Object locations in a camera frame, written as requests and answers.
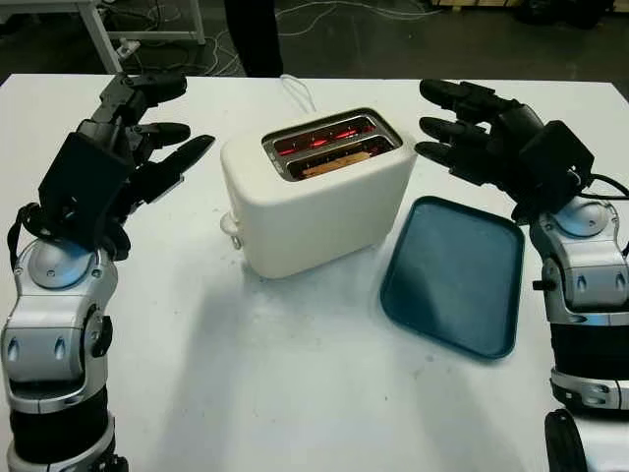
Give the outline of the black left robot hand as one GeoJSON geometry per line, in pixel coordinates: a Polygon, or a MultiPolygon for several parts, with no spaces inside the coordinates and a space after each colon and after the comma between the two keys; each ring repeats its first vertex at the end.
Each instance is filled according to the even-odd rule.
{"type": "Polygon", "coordinates": [[[125,260],[131,242],[124,229],[138,207],[163,197],[184,180],[184,173],[211,148],[215,137],[191,137],[181,123],[141,122],[148,109],[182,96],[187,80],[180,74],[119,73],[99,96],[100,105],[78,132],[120,157],[129,168],[105,212],[97,246],[114,261],[125,260]]]}

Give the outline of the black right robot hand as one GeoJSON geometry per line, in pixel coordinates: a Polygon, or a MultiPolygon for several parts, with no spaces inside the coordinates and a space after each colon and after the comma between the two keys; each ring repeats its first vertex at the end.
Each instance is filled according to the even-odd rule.
{"type": "Polygon", "coordinates": [[[416,153],[455,177],[477,186],[491,184],[507,194],[516,203],[511,218],[517,224],[535,220],[540,213],[533,197],[536,178],[519,161],[520,151],[543,129],[535,111],[469,82],[424,79],[420,94],[453,112],[455,119],[422,117],[419,126],[429,139],[415,144],[416,153]]]}

